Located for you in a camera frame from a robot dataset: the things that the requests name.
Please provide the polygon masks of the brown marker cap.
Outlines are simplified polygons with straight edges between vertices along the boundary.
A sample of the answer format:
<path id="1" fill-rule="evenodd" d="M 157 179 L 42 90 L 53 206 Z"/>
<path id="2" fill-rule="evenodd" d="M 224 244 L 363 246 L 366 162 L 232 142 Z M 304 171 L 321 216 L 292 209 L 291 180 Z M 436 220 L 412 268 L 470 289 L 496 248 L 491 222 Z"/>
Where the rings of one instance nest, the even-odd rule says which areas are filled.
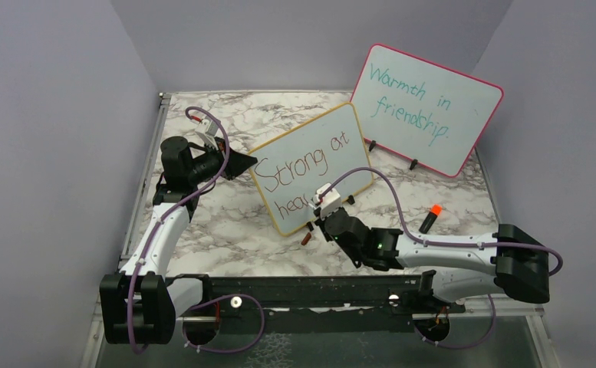
<path id="1" fill-rule="evenodd" d="M 309 232 L 309 233 L 307 233 L 307 234 L 304 236 L 304 238 L 301 240 L 301 245 L 302 245 L 302 246 L 305 246 L 307 243 L 309 243 L 309 241 L 311 240 L 311 237 L 312 237 L 311 233 L 310 233 L 310 232 Z"/>

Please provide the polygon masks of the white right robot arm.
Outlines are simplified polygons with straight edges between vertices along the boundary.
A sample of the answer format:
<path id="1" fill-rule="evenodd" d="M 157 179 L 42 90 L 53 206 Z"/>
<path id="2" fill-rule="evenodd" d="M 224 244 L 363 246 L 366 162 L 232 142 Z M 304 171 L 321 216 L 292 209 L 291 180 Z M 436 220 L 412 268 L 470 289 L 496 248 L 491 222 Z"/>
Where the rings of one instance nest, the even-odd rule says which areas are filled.
<path id="1" fill-rule="evenodd" d="M 368 227 L 343 208 L 315 224 L 357 268 L 424 268 L 415 301 L 426 312 L 484 294 L 505 294 L 530 304 L 550 300 L 550 251 L 515 225 L 501 224 L 494 233 L 474 236 L 412 235 L 398 228 Z"/>

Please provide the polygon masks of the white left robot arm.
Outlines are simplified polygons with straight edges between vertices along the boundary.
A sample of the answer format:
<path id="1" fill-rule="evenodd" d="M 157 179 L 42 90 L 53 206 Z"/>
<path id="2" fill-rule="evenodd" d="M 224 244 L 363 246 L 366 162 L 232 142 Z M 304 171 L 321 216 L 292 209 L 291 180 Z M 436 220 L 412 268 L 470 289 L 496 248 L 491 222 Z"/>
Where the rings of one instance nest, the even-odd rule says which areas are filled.
<path id="1" fill-rule="evenodd" d="M 200 147 L 198 156 L 191 152 L 196 144 L 184 137 L 172 136 L 161 143 L 163 174 L 156 184 L 147 230 L 127 263 L 105 275 L 99 286 L 108 343 L 128 343 L 138 350 L 169 343 L 176 319 L 185 311 L 201 315 L 212 308 L 214 296 L 203 281 L 167 281 L 166 272 L 198 206 L 199 185 L 211 186 L 220 177 L 233 180 L 258 162 L 230 149 L 222 138 L 214 142 Z"/>

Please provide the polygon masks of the yellow framed whiteboard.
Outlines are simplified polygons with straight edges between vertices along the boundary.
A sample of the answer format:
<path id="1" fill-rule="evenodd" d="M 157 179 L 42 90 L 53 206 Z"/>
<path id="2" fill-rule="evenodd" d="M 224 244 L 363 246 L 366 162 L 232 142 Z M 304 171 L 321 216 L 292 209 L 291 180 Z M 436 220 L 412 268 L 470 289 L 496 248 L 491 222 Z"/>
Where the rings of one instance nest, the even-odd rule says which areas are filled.
<path id="1" fill-rule="evenodd" d="M 250 151 L 252 178 L 280 235 L 313 220 L 311 205 L 323 185 L 342 199 L 369 188 L 374 175 L 357 112 L 343 103 Z"/>

